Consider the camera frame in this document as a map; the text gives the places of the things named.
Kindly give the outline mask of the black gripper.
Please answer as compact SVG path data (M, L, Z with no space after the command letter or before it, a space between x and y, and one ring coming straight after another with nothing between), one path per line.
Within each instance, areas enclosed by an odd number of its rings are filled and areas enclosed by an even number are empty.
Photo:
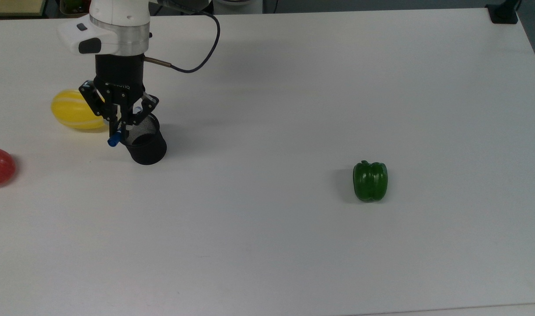
M79 86L79 92L93 114L107 122L109 137L113 137L119 130L122 143L145 142L155 136L159 123L152 112L158 104L158 99L147 93L143 94L144 54L96 55L95 72L95 82L83 82ZM125 102L120 104L119 124L118 106L113 103L113 96L121 97L122 93L125 93L126 97Z

